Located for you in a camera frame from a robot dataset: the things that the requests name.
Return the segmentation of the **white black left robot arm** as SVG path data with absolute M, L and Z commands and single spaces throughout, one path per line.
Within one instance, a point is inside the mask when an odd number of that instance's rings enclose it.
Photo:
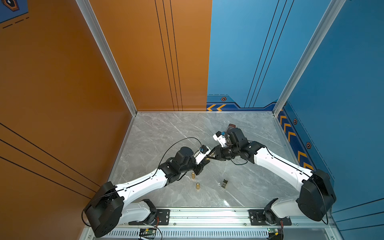
M 143 177 L 123 184 L 103 184 L 83 210 L 95 237 L 101 238 L 122 224 L 153 224 L 157 216 L 155 205 L 148 199 L 137 200 L 180 180 L 189 171 L 200 174 L 210 162 L 206 158 L 210 151 L 205 145 L 196 152 L 181 147 L 174 157 Z

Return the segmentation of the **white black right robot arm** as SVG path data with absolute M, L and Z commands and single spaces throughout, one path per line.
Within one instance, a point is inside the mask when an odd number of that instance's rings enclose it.
M 267 146 L 248 140 L 241 129 L 229 127 L 213 135 L 219 143 L 214 148 L 214 159 L 231 161 L 235 157 L 263 167 L 284 179 L 298 192 L 297 197 L 275 198 L 264 208 L 262 220 L 278 225 L 285 218 L 306 216 L 316 222 L 328 223 L 328 211 L 337 197 L 330 176 L 322 170 L 311 170 L 276 156 Z

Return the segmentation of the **black gold square lipstick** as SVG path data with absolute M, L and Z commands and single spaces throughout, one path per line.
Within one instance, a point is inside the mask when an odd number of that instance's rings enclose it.
M 224 179 L 222 182 L 222 188 L 225 189 L 228 184 L 228 180 Z

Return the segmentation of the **green circuit board left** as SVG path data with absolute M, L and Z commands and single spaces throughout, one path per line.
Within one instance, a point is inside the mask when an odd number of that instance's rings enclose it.
M 156 228 L 140 228 L 139 240 L 154 240 L 157 236 Z

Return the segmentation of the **green circuit board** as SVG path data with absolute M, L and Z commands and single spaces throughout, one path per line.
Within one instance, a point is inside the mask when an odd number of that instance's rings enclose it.
M 269 236 L 267 237 L 267 240 L 283 240 L 284 239 L 284 230 L 279 229 L 268 229 L 269 230 Z
M 157 236 L 156 228 L 140 228 L 139 240 L 154 240 Z

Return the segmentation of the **green circuit board right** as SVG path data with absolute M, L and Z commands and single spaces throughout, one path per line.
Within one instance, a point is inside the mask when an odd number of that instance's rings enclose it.
M 284 230 L 279 229 L 268 229 L 269 230 L 269 236 L 267 237 L 267 240 L 283 240 L 284 239 Z

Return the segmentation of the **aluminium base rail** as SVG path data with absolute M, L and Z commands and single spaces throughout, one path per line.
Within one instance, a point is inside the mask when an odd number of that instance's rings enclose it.
M 251 228 L 254 221 L 249 214 L 250 208 L 158 208 L 161 212 L 169 210 L 166 218 L 166 227 L 171 228 Z M 305 216 L 289 217 L 283 221 L 284 229 L 311 228 L 326 229 L 335 228 L 336 224 L 332 217 L 328 217 L 328 224 L 322 221 L 315 222 Z

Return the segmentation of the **aluminium corner post right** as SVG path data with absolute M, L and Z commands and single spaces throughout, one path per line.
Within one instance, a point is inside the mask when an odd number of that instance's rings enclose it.
M 313 56 L 327 35 L 329 29 L 340 13 L 341 9 L 345 4 L 345 0 L 332 0 L 330 1 L 325 13 L 323 14 L 318 26 L 316 27 L 309 43 L 307 44 L 298 64 L 296 65 L 293 73 L 291 74 L 287 84 L 285 85 L 272 113 L 277 117 L 283 106 L 287 102 L 288 98 L 292 94 L 294 88 L 301 79 L 307 66 L 311 62 Z

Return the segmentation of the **aluminium corner post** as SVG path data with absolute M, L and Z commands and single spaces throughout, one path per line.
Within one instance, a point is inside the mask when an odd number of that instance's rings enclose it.
M 298 64 L 296 65 L 293 73 L 291 74 L 287 84 L 285 85 L 272 113 L 277 117 L 283 106 L 287 102 L 288 98 L 292 94 L 294 88 L 301 79 L 307 66 L 311 62 L 313 56 L 327 35 L 329 29 L 340 13 L 341 9 L 345 4 L 345 0 L 332 0 L 330 1 L 325 13 L 323 14 L 318 26 L 316 27 L 309 43 L 307 44 Z
M 107 39 L 103 33 L 100 23 L 96 17 L 96 14 L 91 6 L 90 1 L 76 0 L 76 3 L 96 41 L 98 48 L 115 80 L 115 83 L 133 117 L 137 115 L 137 108 L 134 104 L 132 96 L 125 83 L 124 77 L 118 67 L 118 64 L 114 58 L 111 48 L 107 42 Z

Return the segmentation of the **aluminium corner post left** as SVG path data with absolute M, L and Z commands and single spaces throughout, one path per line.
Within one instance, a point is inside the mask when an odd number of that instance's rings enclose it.
M 118 64 L 114 58 L 111 48 L 107 42 L 107 39 L 103 33 L 100 23 L 96 17 L 96 14 L 91 6 L 90 1 L 76 0 L 76 3 L 96 41 L 98 48 L 115 80 L 115 83 L 133 117 L 137 115 L 137 108 L 134 104 L 132 96 L 125 83 L 124 77 L 118 67 Z

